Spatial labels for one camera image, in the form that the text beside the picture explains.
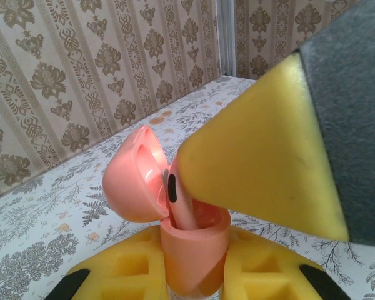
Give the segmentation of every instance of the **earbud case lid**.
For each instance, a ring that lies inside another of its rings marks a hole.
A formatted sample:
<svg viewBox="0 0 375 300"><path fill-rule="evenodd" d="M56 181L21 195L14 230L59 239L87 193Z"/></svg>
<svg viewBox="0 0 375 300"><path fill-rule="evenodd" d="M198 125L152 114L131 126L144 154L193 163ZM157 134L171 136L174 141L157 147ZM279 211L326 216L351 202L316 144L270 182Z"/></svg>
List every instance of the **earbud case lid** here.
<svg viewBox="0 0 375 300"><path fill-rule="evenodd" d="M134 130L108 164L102 186L110 208L134 223L169 216L166 198L167 157L147 125Z"/></svg>

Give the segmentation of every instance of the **yellow foam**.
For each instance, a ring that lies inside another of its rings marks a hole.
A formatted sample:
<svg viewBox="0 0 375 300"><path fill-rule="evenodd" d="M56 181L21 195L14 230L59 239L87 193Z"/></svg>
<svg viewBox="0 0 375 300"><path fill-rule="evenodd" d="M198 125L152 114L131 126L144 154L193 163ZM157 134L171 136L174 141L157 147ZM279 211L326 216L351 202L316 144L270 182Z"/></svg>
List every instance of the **yellow foam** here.
<svg viewBox="0 0 375 300"><path fill-rule="evenodd" d="M149 227L74 266L91 272L72 300L168 300L159 226Z"/></svg>
<svg viewBox="0 0 375 300"><path fill-rule="evenodd" d="M183 184L202 202L349 239L299 54L187 138L177 155Z"/></svg>
<svg viewBox="0 0 375 300"><path fill-rule="evenodd" d="M321 300L299 269L322 267L275 242L233 226L221 300Z"/></svg>

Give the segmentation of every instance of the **floral tablecloth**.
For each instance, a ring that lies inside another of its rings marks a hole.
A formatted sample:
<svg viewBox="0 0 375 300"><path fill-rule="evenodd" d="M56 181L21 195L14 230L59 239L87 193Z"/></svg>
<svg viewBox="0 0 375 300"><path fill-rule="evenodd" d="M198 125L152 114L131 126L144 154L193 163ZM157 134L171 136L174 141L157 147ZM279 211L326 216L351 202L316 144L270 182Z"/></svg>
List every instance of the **floral tablecloth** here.
<svg viewBox="0 0 375 300"><path fill-rule="evenodd" d="M108 162L132 130L148 123L171 162L187 136L252 83L220 77L0 198L0 300L44 299L75 264L148 226L113 213L101 187ZM375 300L375 248L232 217L235 225L318 262L353 299Z"/></svg>

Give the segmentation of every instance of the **wall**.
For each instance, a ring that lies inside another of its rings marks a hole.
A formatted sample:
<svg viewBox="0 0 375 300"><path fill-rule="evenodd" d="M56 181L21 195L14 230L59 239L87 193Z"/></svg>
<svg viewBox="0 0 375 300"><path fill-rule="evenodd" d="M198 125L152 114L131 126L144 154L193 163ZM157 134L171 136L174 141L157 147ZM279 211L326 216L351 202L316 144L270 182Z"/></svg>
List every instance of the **wall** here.
<svg viewBox="0 0 375 300"><path fill-rule="evenodd" d="M236 74L258 79L359 0L234 0Z"/></svg>
<svg viewBox="0 0 375 300"><path fill-rule="evenodd" d="M0 195L219 75L214 0L0 0Z"/></svg>

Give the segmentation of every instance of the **gray foam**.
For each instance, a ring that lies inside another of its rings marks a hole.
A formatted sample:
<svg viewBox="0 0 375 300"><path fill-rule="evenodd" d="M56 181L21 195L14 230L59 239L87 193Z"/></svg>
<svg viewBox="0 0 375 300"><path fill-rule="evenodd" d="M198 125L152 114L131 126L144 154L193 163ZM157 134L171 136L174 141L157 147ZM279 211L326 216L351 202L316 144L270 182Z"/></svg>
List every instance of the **gray foam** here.
<svg viewBox="0 0 375 300"><path fill-rule="evenodd" d="M299 52L351 240L375 246L375 0Z"/></svg>

